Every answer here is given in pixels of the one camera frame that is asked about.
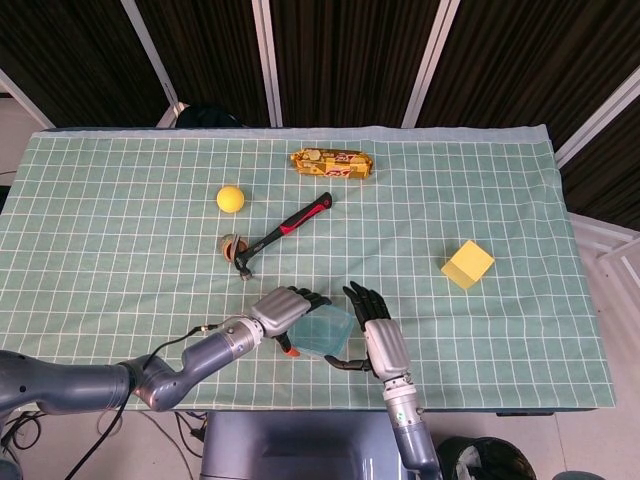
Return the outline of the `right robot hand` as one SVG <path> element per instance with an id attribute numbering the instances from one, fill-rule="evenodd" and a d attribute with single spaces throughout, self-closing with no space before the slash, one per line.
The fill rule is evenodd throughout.
<path id="1" fill-rule="evenodd" d="M 359 360 L 340 360 L 332 355 L 324 359 L 343 371 L 372 372 L 381 382 L 395 380 L 409 374 L 410 359 L 398 323 L 391 318 L 383 297 L 351 281 L 343 291 L 349 298 L 363 334 L 367 357 Z"/>

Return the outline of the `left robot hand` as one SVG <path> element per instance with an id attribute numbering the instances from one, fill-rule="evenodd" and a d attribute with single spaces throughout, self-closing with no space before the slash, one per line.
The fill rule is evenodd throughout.
<path id="1" fill-rule="evenodd" d="M 261 325 L 264 336 L 273 339 L 282 351 L 292 357 L 299 355 L 288 336 L 288 330 L 309 312 L 331 300 L 307 288 L 278 287 L 261 298 L 250 309 L 250 317 Z"/>

